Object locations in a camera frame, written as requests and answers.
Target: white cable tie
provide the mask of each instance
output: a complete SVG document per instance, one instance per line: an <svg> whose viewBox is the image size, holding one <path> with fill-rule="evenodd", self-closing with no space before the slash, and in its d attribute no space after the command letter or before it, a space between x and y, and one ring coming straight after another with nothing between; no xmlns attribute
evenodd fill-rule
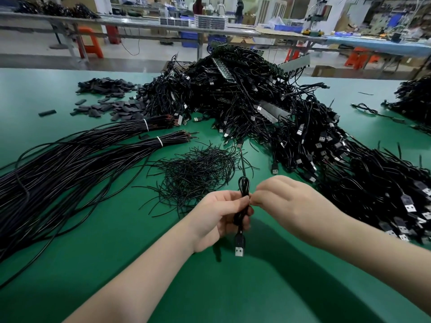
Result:
<svg viewBox="0 0 431 323"><path fill-rule="evenodd" d="M150 131L150 130L148 129L147 120L143 119L143 121L145 122L145 125L147 126L147 131Z"/></svg>

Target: workbench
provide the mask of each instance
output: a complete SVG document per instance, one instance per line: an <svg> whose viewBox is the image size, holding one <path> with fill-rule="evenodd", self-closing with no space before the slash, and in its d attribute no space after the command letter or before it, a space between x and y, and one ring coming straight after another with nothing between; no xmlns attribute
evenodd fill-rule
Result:
<svg viewBox="0 0 431 323"><path fill-rule="evenodd" d="M86 115L70 116L74 103L86 98L87 104L101 98L76 95L79 81L93 77L124 78L148 83L158 74L98 72L84 70L0 69L0 166L16 160L30 147L52 142L80 130L110 121ZM431 137L388 118L375 117L353 109L350 103L366 103L385 111L380 103L395 100L399 81L304 77L301 84L323 81L330 89L318 89L319 101L340 114L340 127L369 147L397 153L400 142L403 158L431 168ZM366 92L373 96L360 94ZM40 118L50 109L57 113ZM222 144L222 135L211 129L213 120L192 122L174 129L199 132L188 144L158 150L150 158L184 154L199 142ZM150 132L155 137L171 130ZM260 146L254 151L244 143L245 158L254 171L247 169L251 191L271 177L270 158ZM162 176L146 178L147 169L132 184L155 185ZM134 174L128 171L115 182L119 188ZM237 190L237 172L225 189ZM296 174L290 177L298 179ZM0 321L59 322L111 280L147 249L178 218L174 212L152 218L149 209L138 210L154 192L128 187L102 202L77 229L56 238L45 253L15 281L0 291ZM154 214L167 211L158 205ZM245 256L234 256L233 236L213 248L195 254L182 267L157 306L151 322L431 322L431 318L384 283L354 266L311 247L286 232L259 208L246 234ZM0 264L0 281L18 271L43 243L24 249Z"/></svg>

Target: usb connector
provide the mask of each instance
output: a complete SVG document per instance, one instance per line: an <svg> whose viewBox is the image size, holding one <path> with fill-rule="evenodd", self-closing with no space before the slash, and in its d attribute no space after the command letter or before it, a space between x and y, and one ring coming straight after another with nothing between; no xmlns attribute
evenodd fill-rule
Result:
<svg viewBox="0 0 431 323"><path fill-rule="evenodd" d="M235 235L235 256L244 256L245 249L245 237L241 232L241 229L238 228L238 233Z"/></svg>

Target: worker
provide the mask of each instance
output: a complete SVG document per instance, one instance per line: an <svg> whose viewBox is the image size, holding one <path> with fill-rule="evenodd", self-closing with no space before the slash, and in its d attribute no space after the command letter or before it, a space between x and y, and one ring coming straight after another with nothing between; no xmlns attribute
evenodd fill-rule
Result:
<svg viewBox="0 0 431 323"><path fill-rule="evenodd" d="M242 23L242 10L244 10L244 3L242 0L237 1L237 10L235 11L235 23Z"/></svg>
<svg viewBox="0 0 431 323"><path fill-rule="evenodd" d="M237 227L232 223L234 213L248 207L243 226L245 230L250 228L253 209L249 204L261 207L297 238L363 269L431 314L431 253L428 250L344 214L305 183L273 176L258 184L250 197L241 197L239 191L229 190L206 195L184 219L65 322L148 321L186 260L227 233L236 232ZM295 263L286 258L286 265Z"/></svg>
<svg viewBox="0 0 431 323"><path fill-rule="evenodd" d="M195 15L201 15L202 14L202 0L196 0L196 2L193 4L193 13Z"/></svg>

